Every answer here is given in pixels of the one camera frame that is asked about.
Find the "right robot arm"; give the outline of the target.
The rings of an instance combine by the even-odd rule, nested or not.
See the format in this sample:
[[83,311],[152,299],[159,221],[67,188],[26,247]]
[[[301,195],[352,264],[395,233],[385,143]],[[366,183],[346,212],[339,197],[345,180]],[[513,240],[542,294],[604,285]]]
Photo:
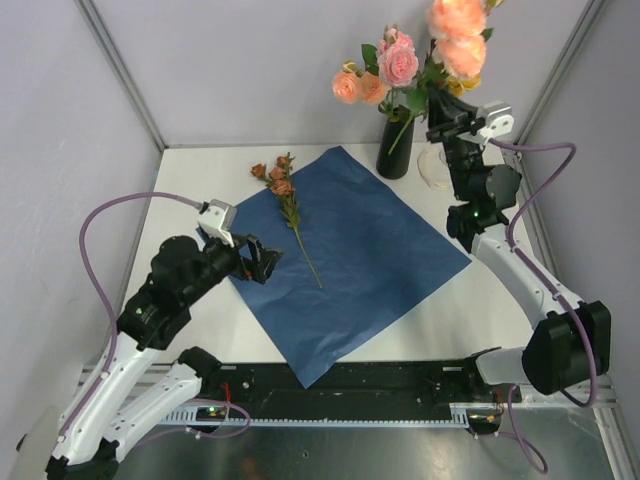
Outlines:
[[493,102],[473,107],[443,87],[429,84],[427,140],[443,148],[456,205],[448,210],[448,235],[483,263],[506,287],[533,330],[526,346],[497,348],[474,356],[475,367],[461,376],[463,393],[484,401],[498,384],[529,384],[539,393],[567,393],[583,381],[590,384],[587,404],[597,391],[596,379],[609,369],[611,314],[600,301],[591,303],[565,287],[515,238],[515,226],[530,207],[525,202],[513,217],[522,176],[506,164],[488,165],[488,145],[514,150],[502,142],[511,132],[511,107]]

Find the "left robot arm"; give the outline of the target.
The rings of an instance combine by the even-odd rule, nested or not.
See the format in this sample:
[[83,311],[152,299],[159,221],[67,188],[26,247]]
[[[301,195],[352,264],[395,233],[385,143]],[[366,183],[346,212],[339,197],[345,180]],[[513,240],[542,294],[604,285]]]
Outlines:
[[190,309],[226,277],[265,283],[283,253],[253,235],[232,246],[211,237],[164,241],[145,283],[126,303],[99,365],[61,417],[59,440],[46,465],[49,479],[111,479],[132,447],[188,400],[221,387],[221,363],[200,347],[183,351],[163,380],[132,403],[139,378],[191,319]]

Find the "cream printed ribbon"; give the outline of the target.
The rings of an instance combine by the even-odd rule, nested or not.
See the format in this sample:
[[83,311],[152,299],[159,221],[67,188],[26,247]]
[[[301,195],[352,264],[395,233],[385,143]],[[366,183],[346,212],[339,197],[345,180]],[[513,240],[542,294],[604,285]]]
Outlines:
[[446,155],[440,144],[428,144],[417,158],[421,178],[435,190],[449,190],[452,187]]

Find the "small peach flower stem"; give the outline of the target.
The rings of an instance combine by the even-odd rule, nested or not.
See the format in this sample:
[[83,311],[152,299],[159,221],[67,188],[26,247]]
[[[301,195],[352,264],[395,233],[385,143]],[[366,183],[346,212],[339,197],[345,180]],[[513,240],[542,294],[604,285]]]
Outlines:
[[428,113],[427,86],[446,87],[449,76],[469,79],[485,64],[487,42],[493,29],[487,25],[500,1],[434,1],[426,10],[426,23],[431,37],[425,61],[411,86],[398,96],[398,104],[410,122]]

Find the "yellow rose stem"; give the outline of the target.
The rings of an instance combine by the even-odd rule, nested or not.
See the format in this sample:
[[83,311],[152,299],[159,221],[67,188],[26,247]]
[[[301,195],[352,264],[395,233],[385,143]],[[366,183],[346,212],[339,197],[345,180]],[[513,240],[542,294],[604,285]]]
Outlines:
[[469,79],[449,76],[446,80],[447,90],[455,97],[461,97],[467,92],[477,89],[482,84],[482,77],[477,74]]

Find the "blue wrapping paper sheet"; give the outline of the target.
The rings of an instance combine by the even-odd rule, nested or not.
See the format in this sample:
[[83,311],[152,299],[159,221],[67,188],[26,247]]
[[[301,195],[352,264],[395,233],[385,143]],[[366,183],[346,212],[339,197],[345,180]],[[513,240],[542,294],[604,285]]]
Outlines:
[[469,257],[372,170],[373,145],[296,149],[298,232],[250,176],[275,149],[211,150],[194,175],[234,203],[234,229],[283,258],[263,285],[227,280],[196,307],[195,335],[225,361],[285,360],[310,386],[341,360],[469,353],[462,332]]

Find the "large pink rose stem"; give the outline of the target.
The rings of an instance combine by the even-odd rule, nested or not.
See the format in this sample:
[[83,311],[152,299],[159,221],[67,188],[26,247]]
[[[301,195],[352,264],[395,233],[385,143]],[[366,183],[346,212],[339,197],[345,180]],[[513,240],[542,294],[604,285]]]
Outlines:
[[390,122],[407,116],[397,96],[409,88],[419,70],[419,60],[411,37],[394,24],[386,27],[377,45],[362,44],[364,72],[361,100],[375,105]]

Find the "pink leafy flower stem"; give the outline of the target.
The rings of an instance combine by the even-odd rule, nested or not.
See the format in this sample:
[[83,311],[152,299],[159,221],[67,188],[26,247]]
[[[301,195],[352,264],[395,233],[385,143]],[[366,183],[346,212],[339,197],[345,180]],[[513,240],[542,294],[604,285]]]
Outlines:
[[344,62],[341,70],[333,77],[332,92],[344,104],[376,106],[380,113],[393,116],[391,87],[379,76],[361,70],[354,61]]

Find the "brown dried rose stem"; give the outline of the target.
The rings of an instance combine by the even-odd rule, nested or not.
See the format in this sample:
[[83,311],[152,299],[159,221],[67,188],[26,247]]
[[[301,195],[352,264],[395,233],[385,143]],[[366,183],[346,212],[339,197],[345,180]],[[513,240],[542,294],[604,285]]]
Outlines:
[[250,174],[261,181],[277,198],[279,209],[285,219],[286,226],[294,232],[304,259],[318,286],[322,288],[323,284],[307,253],[300,232],[301,216],[299,202],[296,199],[296,188],[292,179],[292,163],[294,160],[295,157],[290,152],[287,152],[285,155],[280,155],[276,158],[275,166],[271,170],[267,169],[266,164],[258,163],[251,167]]

